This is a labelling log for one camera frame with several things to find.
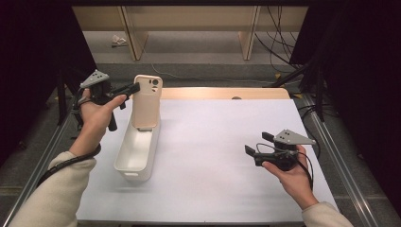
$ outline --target cable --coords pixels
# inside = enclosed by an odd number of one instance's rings
[[[278,54],[276,54],[274,51],[272,51],[271,48],[268,48],[268,47],[259,39],[259,36],[257,36],[256,33],[254,33],[254,35],[255,35],[256,39],[270,52],[270,54],[274,55],[275,57],[277,57],[277,58],[280,59],[281,61],[283,61],[283,62],[285,62],[286,64],[288,64],[289,66],[293,67],[294,69],[297,69],[296,66],[290,64],[289,61],[287,61],[287,60],[283,59],[282,57],[280,57]]]
[[[274,40],[274,37],[272,37],[270,34],[269,34],[269,32],[266,32],[266,34],[268,34],[268,36],[272,39],[272,40]],[[279,44],[284,44],[284,43],[282,43],[282,42],[280,42],[280,41],[278,41],[278,40],[275,40],[277,43],[279,43]],[[290,45],[290,44],[284,44],[284,45],[286,45],[286,46],[289,46],[289,47],[292,47],[292,48],[294,48],[295,46],[293,46],[293,45]]]

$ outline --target white container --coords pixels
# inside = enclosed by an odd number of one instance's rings
[[[150,178],[160,124],[159,120],[152,131],[139,131],[132,126],[130,120],[114,162],[114,168],[128,181],[146,181]]]

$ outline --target white tabletop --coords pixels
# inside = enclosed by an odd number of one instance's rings
[[[168,100],[153,171],[130,183],[113,167],[131,101],[115,110],[118,130],[107,132],[77,216],[80,220],[152,223],[277,223],[302,221],[301,209],[279,181],[254,165],[244,146],[264,142],[262,131],[306,135],[292,100]],[[311,146],[318,200],[335,205]]]

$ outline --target person's right hand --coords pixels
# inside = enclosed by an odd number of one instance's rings
[[[297,145],[297,149],[302,153],[298,155],[298,160],[307,168],[306,157],[303,155],[306,154],[305,148]],[[310,189],[309,179],[299,165],[290,171],[282,171],[275,164],[269,162],[264,162],[262,166],[279,179],[286,192],[298,203],[301,209],[305,210],[307,207],[318,203],[312,189]]]

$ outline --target metal frame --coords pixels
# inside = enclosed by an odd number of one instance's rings
[[[304,101],[305,105],[307,106],[315,104],[308,94],[305,95]],[[355,181],[347,164],[344,162],[344,159],[342,158],[342,155],[337,148],[329,130],[325,126],[324,122],[322,122],[315,113],[312,113],[311,116],[316,128],[318,129],[319,135],[321,136],[324,145],[327,148],[330,158],[341,177],[342,183],[344,184],[345,189],[347,190],[355,208],[357,209],[357,213],[359,214],[363,225],[369,227],[379,226],[371,206],[363,196],[360,188],[357,186],[357,182]]]

